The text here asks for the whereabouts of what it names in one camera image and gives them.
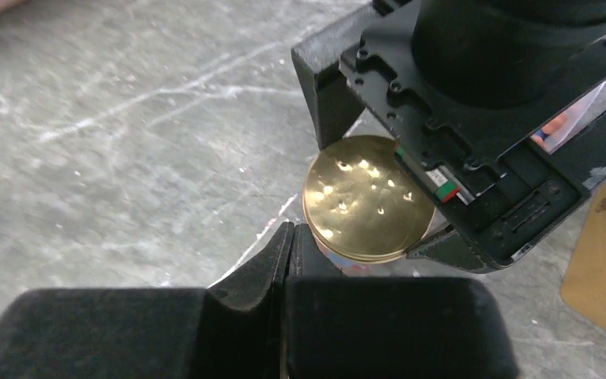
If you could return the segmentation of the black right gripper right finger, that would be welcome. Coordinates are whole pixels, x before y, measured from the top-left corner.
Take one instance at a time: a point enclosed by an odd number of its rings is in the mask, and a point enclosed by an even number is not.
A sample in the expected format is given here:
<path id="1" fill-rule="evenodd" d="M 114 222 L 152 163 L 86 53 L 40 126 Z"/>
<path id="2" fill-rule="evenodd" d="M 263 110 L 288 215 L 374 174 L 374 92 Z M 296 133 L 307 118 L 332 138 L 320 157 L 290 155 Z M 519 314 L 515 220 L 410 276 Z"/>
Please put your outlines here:
<path id="1" fill-rule="evenodd" d="M 291 378 L 516 378 L 498 304 L 477 280 L 350 277 L 294 232 L 285 285 Z"/>

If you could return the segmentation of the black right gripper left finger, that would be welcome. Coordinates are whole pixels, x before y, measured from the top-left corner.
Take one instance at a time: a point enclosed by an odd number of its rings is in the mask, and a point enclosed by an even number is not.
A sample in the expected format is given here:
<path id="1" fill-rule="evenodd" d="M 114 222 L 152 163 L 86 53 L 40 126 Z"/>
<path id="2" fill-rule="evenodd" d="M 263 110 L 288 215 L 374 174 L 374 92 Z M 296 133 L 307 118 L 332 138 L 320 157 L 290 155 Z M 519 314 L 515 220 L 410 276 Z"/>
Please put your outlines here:
<path id="1" fill-rule="evenodd" d="M 283 223 L 208 287 L 47 288 L 0 316 L 0 378 L 278 378 Z"/>

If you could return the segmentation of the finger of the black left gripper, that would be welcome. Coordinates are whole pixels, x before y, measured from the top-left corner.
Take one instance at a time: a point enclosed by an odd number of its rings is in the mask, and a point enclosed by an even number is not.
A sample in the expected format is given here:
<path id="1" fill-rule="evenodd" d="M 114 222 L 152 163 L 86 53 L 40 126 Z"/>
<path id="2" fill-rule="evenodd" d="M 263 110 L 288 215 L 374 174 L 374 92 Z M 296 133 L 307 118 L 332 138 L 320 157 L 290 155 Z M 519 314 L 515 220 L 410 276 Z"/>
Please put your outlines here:
<path id="1" fill-rule="evenodd" d="M 552 154 L 523 141 L 499 165 L 506 176 L 478 199 L 440 205 L 449 226 L 416 244 L 407 258 L 473 273 L 512 266 L 606 179 L 606 110 Z"/>
<path id="2" fill-rule="evenodd" d="M 339 61 L 344 51 L 359 42 L 363 30 L 379 18 L 373 6 L 362 6 L 291 49 L 321 150 L 341 139 L 365 109 L 348 88 Z"/>

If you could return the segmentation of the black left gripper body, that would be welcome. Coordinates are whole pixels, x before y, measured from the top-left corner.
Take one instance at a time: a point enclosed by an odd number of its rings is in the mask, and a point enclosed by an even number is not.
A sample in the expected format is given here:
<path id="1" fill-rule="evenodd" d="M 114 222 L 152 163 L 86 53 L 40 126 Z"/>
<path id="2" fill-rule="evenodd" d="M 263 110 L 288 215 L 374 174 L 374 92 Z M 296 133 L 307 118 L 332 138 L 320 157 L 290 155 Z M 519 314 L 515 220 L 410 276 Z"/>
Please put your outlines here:
<path id="1" fill-rule="evenodd" d="M 358 99 L 436 204 L 475 201 L 499 159 L 606 80 L 606 1 L 375 1 L 342 55 Z"/>

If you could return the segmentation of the clear plastic cup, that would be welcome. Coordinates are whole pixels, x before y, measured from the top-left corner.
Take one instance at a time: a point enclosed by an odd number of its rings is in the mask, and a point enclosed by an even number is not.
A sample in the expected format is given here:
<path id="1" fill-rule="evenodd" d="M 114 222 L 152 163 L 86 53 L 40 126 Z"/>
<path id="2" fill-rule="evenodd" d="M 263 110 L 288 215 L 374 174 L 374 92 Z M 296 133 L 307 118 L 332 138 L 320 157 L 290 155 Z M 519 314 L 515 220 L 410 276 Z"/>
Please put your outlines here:
<path id="1" fill-rule="evenodd" d="M 383 270 L 384 264 L 353 261 L 328 248 L 320 240 L 315 239 L 315 242 L 320 252 L 347 276 L 377 276 Z"/>

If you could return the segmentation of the gold round lid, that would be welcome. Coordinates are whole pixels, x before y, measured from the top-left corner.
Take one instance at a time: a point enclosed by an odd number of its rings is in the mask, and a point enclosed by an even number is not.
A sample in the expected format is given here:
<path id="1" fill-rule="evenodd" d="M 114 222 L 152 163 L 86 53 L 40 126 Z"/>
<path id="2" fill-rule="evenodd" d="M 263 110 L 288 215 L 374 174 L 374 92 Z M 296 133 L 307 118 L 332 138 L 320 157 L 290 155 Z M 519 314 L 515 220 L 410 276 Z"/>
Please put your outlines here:
<path id="1" fill-rule="evenodd" d="M 302 191 L 312 235 L 348 260 L 382 264 L 402 257 L 432 229 L 436 206 L 396 159 L 394 140 L 343 138 L 320 151 Z"/>

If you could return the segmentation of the white tin of pastel candies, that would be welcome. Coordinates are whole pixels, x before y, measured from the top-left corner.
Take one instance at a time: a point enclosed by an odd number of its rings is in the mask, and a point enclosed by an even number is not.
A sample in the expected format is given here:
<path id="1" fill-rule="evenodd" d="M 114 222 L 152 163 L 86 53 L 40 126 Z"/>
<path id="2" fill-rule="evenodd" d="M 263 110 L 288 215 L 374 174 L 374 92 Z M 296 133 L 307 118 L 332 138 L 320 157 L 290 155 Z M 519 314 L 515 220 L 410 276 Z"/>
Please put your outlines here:
<path id="1" fill-rule="evenodd" d="M 545 126 L 541 127 L 530 138 L 546 152 L 554 152 L 575 130 L 600 91 L 606 85 L 603 81 L 580 100 L 555 116 Z"/>

